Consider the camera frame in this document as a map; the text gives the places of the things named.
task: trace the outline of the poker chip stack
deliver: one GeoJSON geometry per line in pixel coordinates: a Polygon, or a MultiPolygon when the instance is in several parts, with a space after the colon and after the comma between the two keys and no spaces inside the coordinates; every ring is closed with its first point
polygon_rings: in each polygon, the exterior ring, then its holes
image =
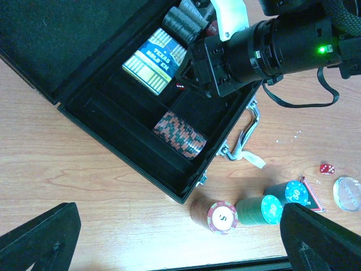
{"type": "Polygon", "coordinates": [[[165,15],[162,28],[186,45],[193,43],[202,30],[195,21],[177,7],[172,7],[165,15]]]}
{"type": "Polygon", "coordinates": [[[304,184],[298,181],[281,183],[270,186],[265,190],[265,195],[277,197],[282,206],[287,203],[299,203],[303,206],[309,201],[309,192],[304,184]]]}
{"type": "Polygon", "coordinates": [[[153,132],[189,160],[197,157],[207,143],[201,134],[171,111],[164,115],[153,132]]]}
{"type": "Polygon", "coordinates": [[[209,22],[203,18],[191,0],[182,0],[179,4],[179,9],[196,22],[202,30],[207,27],[209,22]]]}
{"type": "Polygon", "coordinates": [[[236,208],[229,202],[201,198],[192,203],[192,220],[220,235],[232,233],[238,223],[236,208]]]}
{"type": "Polygon", "coordinates": [[[238,220],[243,225],[277,225],[280,223],[283,207],[272,195],[241,200],[236,205],[238,220]]]}

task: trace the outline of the black cable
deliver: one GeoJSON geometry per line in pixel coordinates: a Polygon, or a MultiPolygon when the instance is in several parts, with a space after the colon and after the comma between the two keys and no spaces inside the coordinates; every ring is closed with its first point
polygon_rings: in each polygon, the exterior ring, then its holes
{"type": "Polygon", "coordinates": [[[326,79],[323,75],[323,68],[319,68],[317,71],[317,79],[320,82],[321,86],[323,86],[328,92],[330,92],[333,95],[333,101],[330,103],[311,103],[311,104],[291,104],[288,102],[285,102],[275,94],[269,91],[269,89],[266,87],[267,80],[262,81],[262,86],[267,95],[274,100],[277,104],[283,107],[287,108],[307,108],[307,107],[327,107],[335,104],[338,99],[340,98],[340,94],[337,90],[330,87],[330,85],[326,82],[326,79]]]}
{"type": "Polygon", "coordinates": [[[361,18],[350,13],[343,0],[322,0],[323,8],[336,28],[354,36],[361,36],[361,18]]]}

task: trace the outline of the green poker chip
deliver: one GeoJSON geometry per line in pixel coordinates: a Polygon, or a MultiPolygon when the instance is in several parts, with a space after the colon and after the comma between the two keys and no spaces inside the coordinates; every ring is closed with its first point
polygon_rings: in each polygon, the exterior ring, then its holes
{"type": "Polygon", "coordinates": [[[262,200],[261,212],[268,224],[277,225],[281,221],[283,207],[278,198],[268,195],[262,200]]]}
{"type": "Polygon", "coordinates": [[[243,225],[278,225],[283,207],[278,198],[272,195],[248,198],[236,205],[238,220],[243,225]]]}
{"type": "Polygon", "coordinates": [[[287,203],[299,203],[307,205],[309,192],[305,185],[299,181],[280,183],[270,186],[265,190],[265,195],[273,195],[278,198],[284,207],[287,203]]]}

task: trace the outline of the red chip stack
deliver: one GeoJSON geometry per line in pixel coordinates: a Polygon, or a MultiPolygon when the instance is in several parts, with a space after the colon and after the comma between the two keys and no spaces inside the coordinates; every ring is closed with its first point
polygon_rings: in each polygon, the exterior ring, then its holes
{"type": "Polygon", "coordinates": [[[171,111],[163,116],[153,132],[189,160],[197,157],[207,143],[201,134],[171,111]]]}
{"type": "Polygon", "coordinates": [[[192,220],[220,235],[232,233],[238,223],[236,208],[229,202],[201,198],[192,203],[192,220]]]}

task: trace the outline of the red poker chip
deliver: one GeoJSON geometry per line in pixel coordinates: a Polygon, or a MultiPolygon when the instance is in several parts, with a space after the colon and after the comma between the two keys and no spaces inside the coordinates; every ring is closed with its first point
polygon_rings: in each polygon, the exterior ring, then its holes
{"type": "Polygon", "coordinates": [[[236,208],[229,202],[214,203],[207,214],[208,225],[211,231],[226,235],[233,232],[238,223],[236,208]]]}
{"type": "Polygon", "coordinates": [[[169,113],[167,113],[166,115],[164,115],[164,116],[162,117],[161,121],[162,121],[162,120],[169,121],[169,120],[171,120],[172,117],[174,117],[174,116],[171,115],[171,114],[169,114],[169,113]]]}
{"type": "Polygon", "coordinates": [[[192,135],[190,135],[189,139],[188,139],[188,145],[191,147],[195,144],[195,140],[194,138],[192,137],[192,135]]]}
{"type": "Polygon", "coordinates": [[[200,144],[201,144],[200,139],[201,139],[201,138],[200,138],[199,135],[197,134],[196,138],[194,139],[194,141],[196,142],[196,147],[197,147],[197,146],[200,146],[200,144]]]}
{"type": "Polygon", "coordinates": [[[176,148],[177,150],[180,150],[181,149],[181,146],[183,146],[183,140],[180,142],[180,141],[176,141],[174,144],[172,144],[172,146],[174,148],[176,148]]]}
{"type": "Polygon", "coordinates": [[[191,127],[186,127],[186,130],[185,130],[185,136],[190,138],[191,135],[192,135],[192,132],[193,132],[193,129],[191,127]]]}
{"type": "Polygon", "coordinates": [[[201,135],[200,133],[197,133],[197,139],[198,139],[199,141],[204,141],[204,140],[205,140],[205,138],[203,137],[203,135],[201,135]]]}
{"type": "Polygon", "coordinates": [[[174,147],[176,147],[177,150],[180,150],[184,145],[184,143],[188,141],[188,139],[189,139],[189,135],[186,135],[186,137],[182,138],[182,140],[177,141],[174,147]]]}
{"type": "Polygon", "coordinates": [[[189,138],[189,134],[186,129],[183,128],[182,134],[178,137],[177,143],[183,144],[189,138]]]}
{"type": "Polygon", "coordinates": [[[206,140],[203,140],[202,141],[202,145],[201,145],[201,148],[203,149],[205,147],[205,145],[207,144],[207,141],[206,140]]]}
{"type": "Polygon", "coordinates": [[[194,149],[196,149],[198,143],[200,143],[200,142],[197,140],[197,139],[198,139],[197,133],[196,133],[196,132],[193,132],[193,133],[191,134],[190,138],[191,138],[191,142],[190,142],[189,146],[190,146],[190,148],[191,148],[192,150],[194,150],[194,149]]]}
{"type": "Polygon", "coordinates": [[[194,149],[191,146],[189,146],[185,151],[183,151],[183,154],[189,155],[192,159],[197,157],[197,153],[194,152],[194,149]]]}
{"type": "Polygon", "coordinates": [[[184,135],[189,134],[190,126],[187,123],[184,123],[183,133],[180,135],[181,137],[184,137],[184,135]]]}
{"type": "Polygon", "coordinates": [[[179,137],[177,137],[177,141],[175,142],[175,144],[182,145],[184,142],[185,142],[185,137],[180,135],[179,137]]]}
{"type": "Polygon", "coordinates": [[[158,129],[158,131],[159,131],[159,133],[163,133],[164,131],[165,131],[165,129],[169,129],[170,128],[170,124],[169,123],[167,123],[166,125],[163,125],[162,127],[160,127],[159,129],[158,129]]]}
{"type": "Polygon", "coordinates": [[[173,113],[171,111],[168,111],[166,114],[164,114],[163,118],[173,116],[173,113]]]}
{"type": "Polygon", "coordinates": [[[196,146],[194,147],[195,151],[196,151],[196,154],[198,155],[200,152],[201,152],[201,142],[197,141],[197,144],[196,146]]]}
{"type": "Polygon", "coordinates": [[[180,145],[177,144],[177,143],[172,145],[172,147],[175,148],[175,150],[178,151],[178,152],[179,152],[179,149],[181,148],[180,145]]]}
{"type": "Polygon", "coordinates": [[[193,140],[193,142],[190,144],[191,147],[191,152],[196,152],[197,150],[197,145],[198,145],[198,141],[197,140],[193,140]]]}
{"type": "Polygon", "coordinates": [[[173,145],[174,142],[175,142],[174,137],[175,137],[175,135],[173,134],[173,135],[171,135],[170,138],[169,138],[171,145],[173,145]]]}
{"type": "Polygon", "coordinates": [[[179,121],[179,119],[176,119],[173,123],[172,123],[172,126],[174,128],[176,128],[176,130],[178,131],[178,128],[182,125],[182,122],[179,121]]]}
{"type": "Polygon", "coordinates": [[[175,123],[176,123],[176,119],[175,119],[175,118],[172,118],[171,120],[166,120],[166,121],[164,121],[164,122],[163,122],[163,126],[164,126],[165,128],[167,128],[167,127],[172,127],[172,126],[174,126],[175,123]]]}
{"type": "Polygon", "coordinates": [[[169,121],[169,124],[175,123],[178,120],[177,117],[172,117],[169,121]]]}
{"type": "Polygon", "coordinates": [[[178,131],[174,125],[169,126],[169,140],[173,137],[173,135],[178,131]]]}
{"type": "Polygon", "coordinates": [[[165,142],[167,142],[167,143],[169,142],[169,137],[170,137],[169,131],[170,131],[170,128],[167,127],[160,133],[161,135],[164,136],[165,142]]]}
{"type": "Polygon", "coordinates": [[[159,123],[157,123],[157,125],[153,129],[160,131],[161,129],[165,128],[167,124],[168,121],[162,119],[159,123]]]}
{"type": "Polygon", "coordinates": [[[193,142],[193,139],[192,139],[192,138],[189,138],[189,139],[188,139],[187,141],[185,141],[184,144],[181,146],[181,149],[182,149],[183,151],[185,151],[185,150],[189,147],[189,145],[190,145],[191,142],[193,142]]]}
{"type": "Polygon", "coordinates": [[[188,148],[189,144],[187,142],[185,142],[183,145],[181,145],[179,151],[184,154],[186,153],[186,149],[188,148]]]}
{"type": "Polygon", "coordinates": [[[196,132],[192,131],[190,133],[190,139],[191,139],[190,144],[196,139],[196,136],[197,136],[196,132]]]}
{"type": "Polygon", "coordinates": [[[184,144],[186,142],[189,142],[189,140],[192,140],[191,136],[190,136],[190,134],[186,134],[185,137],[183,138],[183,140],[180,143],[184,144]]]}
{"type": "Polygon", "coordinates": [[[197,157],[200,154],[199,144],[200,143],[197,142],[196,146],[194,147],[194,151],[193,151],[194,158],[197,157]]]}
{"type": "Polygon", "coordinates": [[[186,123],[181,120],[181,125],[179,126],[179,130],[178,132],[175,134],[177,136],[177,140],[179,140],[179,138],[182,136],[182,134],[184,133],[184,129],[186,127],[186,123]]]}
{"type": "Polygon", "coordinates": [[[179,141],[179,137],[181,136],[181,134],[184,131],[184,122],[182,122],[180,124],[180,126],[177,128],[177,131],[174,133],[172,140],[171,140],[171,145],[175,145],[178,141],[179,141]]]}
{"type": "Polygon", "coordinates": [[[191,158],[190,154],[188,152],[183,152],[182,153],[186,158],[191,158]]]}
{"type": "Polygon", "coordinates": [[[200,153],[203,148],[204,148],[204,143],[203,142],[199,142],[199,144],[197,145],[197,152],[200,153]]]}

